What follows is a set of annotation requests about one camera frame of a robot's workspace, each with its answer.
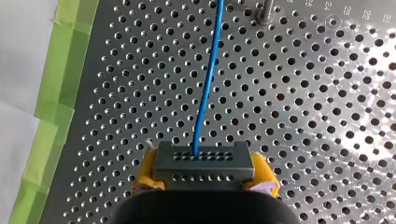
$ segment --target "white surface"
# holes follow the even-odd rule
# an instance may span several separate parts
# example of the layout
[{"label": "white surface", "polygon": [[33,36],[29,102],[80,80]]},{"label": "white surface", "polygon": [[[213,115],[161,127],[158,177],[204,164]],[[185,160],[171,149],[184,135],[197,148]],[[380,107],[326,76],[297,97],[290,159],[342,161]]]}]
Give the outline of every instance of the white surface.
[{"label": "white surface", "polygon": [[8,223],[37,130],[33,117],[59,0],[0,0],[0,224]]},{"label": "white surface", "polygon": [[0,99],[32,115],[58,2],[0,0]]},{"label": "white surface", "polygon": [[39,119],[0,102],[0,223],[8,223]]}]

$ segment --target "printed number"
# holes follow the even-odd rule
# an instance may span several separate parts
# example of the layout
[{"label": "printed number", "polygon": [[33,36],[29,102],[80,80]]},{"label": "printed number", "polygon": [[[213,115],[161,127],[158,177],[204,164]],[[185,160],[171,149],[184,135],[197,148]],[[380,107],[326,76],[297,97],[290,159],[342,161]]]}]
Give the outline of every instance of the printed number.
[{"label": "printed number", "polygon": [[330,10],[330,7],[332,6],[332,2],[326,2],[325,3],[325,5],[324,5],[324,9],[326,10],[326,11],[328,11],[328,10]]},{"label": "printed number", "polygon": [[312,7],[312,3],[314,2],[314,0],[305,0],[305,6],[306,7]]},{"label": "printed number", "polygon": [[385,14],[384,15],[384,20],[382,20],[382,22],[389,22],[389,20],[390,20],[390,15]]},{"label": "printed number", "polygon": [[352,9],[352,7],[345,6],[345,7],[344,7],[344,15],[349,16],[349,14],[350,14],[350,9]]},{"label": "printed number", "polygon": [[371,11],[370,10],[364,10],[363,19],[368,21],[370,19],[370,15],[371,15]]}]

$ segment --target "perforated metal plate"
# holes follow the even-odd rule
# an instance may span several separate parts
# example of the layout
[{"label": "perforated metal plate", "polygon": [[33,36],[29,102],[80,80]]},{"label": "perforated metal plate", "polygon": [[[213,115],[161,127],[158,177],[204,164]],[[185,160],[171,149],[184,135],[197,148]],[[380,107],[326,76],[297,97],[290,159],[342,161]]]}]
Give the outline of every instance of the perforated metal plate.
[{"label": "perforated metal plate", "polygon": [[[227,1],[202,144],[261,151],[302,223],[395,223],[396,2],[259,3]],[[191,142],[215,7],[100,1],[41,223],[108,222],[147,139]]]}]

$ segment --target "green tape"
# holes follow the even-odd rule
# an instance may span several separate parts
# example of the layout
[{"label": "green tape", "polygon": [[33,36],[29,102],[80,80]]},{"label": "green tape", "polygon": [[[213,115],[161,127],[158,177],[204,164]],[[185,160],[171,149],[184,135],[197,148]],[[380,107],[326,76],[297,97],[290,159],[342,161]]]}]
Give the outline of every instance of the green tape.
[{"label": "green tape", "polygon": [[40,204],[45,204],[50,189],[50,186],[42,185],[46,178],[43,174],[44,170],[49,168],[46,166],[48,160],[52,160],[49,151],[52,149],[57,130],[58,127],[40,120],[20,191],[8,223],[38,223],[44,208]]},{"label": "green tape", "polygon": [[99,0],[61,0],[35,108],[40,120],[10,224],[41,218],[69,126]]}]

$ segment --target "blue wire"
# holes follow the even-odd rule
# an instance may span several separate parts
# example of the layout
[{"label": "blue wire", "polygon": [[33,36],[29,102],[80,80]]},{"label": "blue wire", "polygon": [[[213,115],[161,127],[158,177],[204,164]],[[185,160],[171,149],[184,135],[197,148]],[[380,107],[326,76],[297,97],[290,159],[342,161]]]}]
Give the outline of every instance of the blue wire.
[{"label": "blue wire", "polygon": [[212,48],[211,48],[210,58],[209,58],[209,65],[207,67],[207,72],[206,72],[204,92],[202,95],[201,104],[199,106],[198,118],[195,122],[194,136],[192,139],[192,153],[194,154],[194,156],[198,156],[199,138],[201,135],[202,124],[204,123],[207,98],[209,97],[210,84],[212,82],[213,72],[214,72],[215,66],[216,66],[215,62],[216,62],[216,58],[218,56],[223,9],[224,9],[224,0],[218,0],[215,31],[213,34]]}]

